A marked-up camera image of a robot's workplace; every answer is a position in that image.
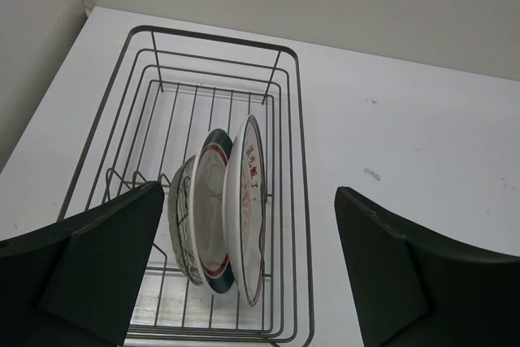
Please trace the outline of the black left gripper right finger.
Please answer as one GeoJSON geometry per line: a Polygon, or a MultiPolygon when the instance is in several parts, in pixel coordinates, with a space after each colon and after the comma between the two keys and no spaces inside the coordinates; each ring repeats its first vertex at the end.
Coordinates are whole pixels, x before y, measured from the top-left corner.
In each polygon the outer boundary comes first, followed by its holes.
{"type": "Polygon", "coordinates": [[[336,224],[366,346],[516,346],[519,259],[336,190],[336,224]]]}

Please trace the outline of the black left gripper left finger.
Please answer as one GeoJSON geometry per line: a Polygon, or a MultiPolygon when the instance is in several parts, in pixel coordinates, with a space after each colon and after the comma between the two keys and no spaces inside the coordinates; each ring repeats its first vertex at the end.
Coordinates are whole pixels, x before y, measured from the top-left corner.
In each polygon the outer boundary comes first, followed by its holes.
{"type": "Polygon", "coordinates": [[[1,243],[3,346],[121,346],[164,192],[153,181],[1,243]]]}

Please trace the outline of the green red ring plate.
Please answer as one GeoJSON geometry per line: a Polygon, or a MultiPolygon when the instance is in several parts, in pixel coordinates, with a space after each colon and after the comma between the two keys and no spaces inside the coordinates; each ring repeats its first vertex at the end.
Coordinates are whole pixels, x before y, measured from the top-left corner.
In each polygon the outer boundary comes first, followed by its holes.
{"type": "Polygon", "coordinates": [[[234,283],[223,234],[223,182],[231,152],[228,133],[221,128],[210,131],[195,156],[188,196],[197,271],[206,290],[217,295],[234,283]]]}

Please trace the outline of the orange sunburst plate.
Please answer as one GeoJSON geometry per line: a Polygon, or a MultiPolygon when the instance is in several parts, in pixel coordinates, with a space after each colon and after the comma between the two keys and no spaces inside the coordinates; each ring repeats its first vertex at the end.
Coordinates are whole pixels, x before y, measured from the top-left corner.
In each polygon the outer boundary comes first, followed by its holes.
{"type": "Polygon", "coordinates": [[[257,305],[265,271],[266,168],[257,118],[248,115],[224,177],[223,230],[232,273],[247,305],[257,305]]]}

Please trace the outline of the clear glass plate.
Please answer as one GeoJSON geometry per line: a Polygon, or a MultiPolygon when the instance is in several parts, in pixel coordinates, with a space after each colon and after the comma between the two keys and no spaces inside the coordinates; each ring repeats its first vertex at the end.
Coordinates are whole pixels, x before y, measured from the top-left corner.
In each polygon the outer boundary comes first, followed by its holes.
{"type": "Polygon", "coordinates": [[[195,263],[189,221],[189,190],[194,160],[193,155],[174,174],[167,197],[167,212],[176,265],[192,284],[202,286],[202,278],[195,263]]]}

